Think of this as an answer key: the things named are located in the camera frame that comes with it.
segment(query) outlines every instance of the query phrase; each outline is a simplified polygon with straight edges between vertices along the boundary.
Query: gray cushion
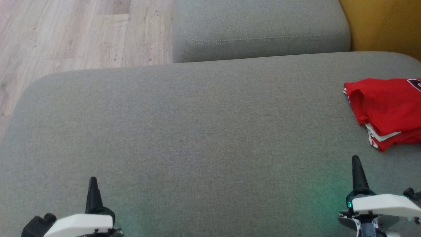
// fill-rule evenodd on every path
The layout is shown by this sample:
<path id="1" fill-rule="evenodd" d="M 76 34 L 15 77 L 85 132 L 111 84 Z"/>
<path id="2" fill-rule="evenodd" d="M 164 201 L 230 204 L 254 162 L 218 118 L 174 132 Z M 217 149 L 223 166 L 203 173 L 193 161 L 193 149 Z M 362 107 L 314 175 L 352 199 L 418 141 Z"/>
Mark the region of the gray cushion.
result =
<path id="1" fill-rule="evenodd" d="M 175 0 L 174 62 L 348 51 L 338 0 Z"/>
<path id="2" fill-rule="evenodd" d="M 83 213 L 96 176 L 131 237 L 353 237 L 336 219 L 351 156 L 374 191 L 399 194 L 421 189 L 421 147 L 370 147 L 344 82 L 420 75 L 408 56 L 348 52 L 46 76 L 0 149 L 0 230 Z"/>

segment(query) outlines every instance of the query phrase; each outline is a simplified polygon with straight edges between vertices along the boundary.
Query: wooden floor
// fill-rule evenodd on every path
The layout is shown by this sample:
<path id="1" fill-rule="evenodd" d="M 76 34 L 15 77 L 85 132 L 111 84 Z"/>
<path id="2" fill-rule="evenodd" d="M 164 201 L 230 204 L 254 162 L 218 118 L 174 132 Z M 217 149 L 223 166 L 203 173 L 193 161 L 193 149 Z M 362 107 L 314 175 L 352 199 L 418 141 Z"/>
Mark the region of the wooden floor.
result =
<path id="1" fill-rule="evenodd" d="M 50 74 L 171 63 L 172 0 L 0 0 L 0 138 Z"/>

